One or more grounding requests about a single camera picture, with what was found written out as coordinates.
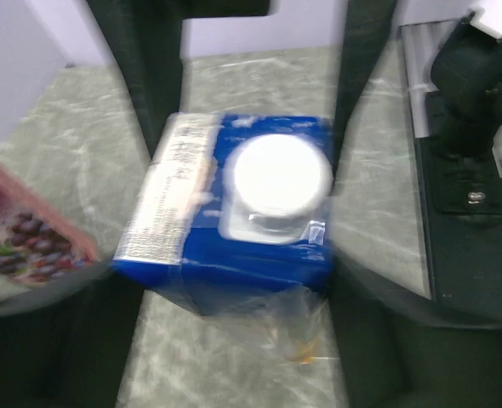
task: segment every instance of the grape juice box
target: grape juice box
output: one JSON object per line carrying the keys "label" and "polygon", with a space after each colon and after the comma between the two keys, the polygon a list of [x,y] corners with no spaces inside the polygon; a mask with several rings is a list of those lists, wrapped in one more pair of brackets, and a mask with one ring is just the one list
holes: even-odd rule
{"label": "grape juice box", "polygon": [[92,239],[0,164],[0,274],[40,286],[98,257]]}

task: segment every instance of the white circular lid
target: white circular lid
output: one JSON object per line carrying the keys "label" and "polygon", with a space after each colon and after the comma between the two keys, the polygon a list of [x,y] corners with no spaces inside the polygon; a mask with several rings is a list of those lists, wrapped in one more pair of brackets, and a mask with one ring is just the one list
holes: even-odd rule
{"label": "white circular lid", "polygon": [[327,196],[332,173],[312,143],[288,134],[252,138],[232,152],[228,188],[251,213],[293,218],[313,211]]}

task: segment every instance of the grape image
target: grape image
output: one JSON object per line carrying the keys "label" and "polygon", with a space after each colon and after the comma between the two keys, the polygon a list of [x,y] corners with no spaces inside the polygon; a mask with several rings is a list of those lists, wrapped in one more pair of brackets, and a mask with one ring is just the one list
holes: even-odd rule
{"label": "grape image", "polygon": [[48,223],[36,217],[30,210],[22,210],[15,214],[8,227],[8,244],[21,252],[19,259],[0,257],[0,272],[14,274],[30,268],[33,281],[44,282],[58,279],[73,269],[89,264],[87,258],[75,259],[73,245],[59,234]]}

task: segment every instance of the nutrition label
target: nutrition label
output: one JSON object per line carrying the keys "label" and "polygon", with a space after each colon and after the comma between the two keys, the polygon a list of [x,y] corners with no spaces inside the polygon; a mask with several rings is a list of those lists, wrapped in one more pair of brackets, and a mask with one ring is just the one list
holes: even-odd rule
{"label": "nutrition label", "polygon": [[116,260],[178,264],[205,185],[221,117],[172,116],[153,157]]}

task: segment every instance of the marble countertop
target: marble countertop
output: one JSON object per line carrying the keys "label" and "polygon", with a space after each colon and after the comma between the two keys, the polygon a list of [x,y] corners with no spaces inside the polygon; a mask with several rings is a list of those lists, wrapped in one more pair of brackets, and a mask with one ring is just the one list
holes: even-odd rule
{"label": "marble countertop", "polygon": [[[189,61],[183,111],[331,116],[336,60],[329,48],[310,48]],[[367,266],[426,296],[398,62],[391,47],[351,125],[333,236]],[[147,166],[117,70],[63,70],[0,146],[0,161],[93,235],[103,254],[112,252]],[[0,280],[0,293],[20,290]],[[337,399],[343,405],[338,364],[328,339],[315,363],[283,362],[148,293],[119,401],[128,408],[334,407]]]}

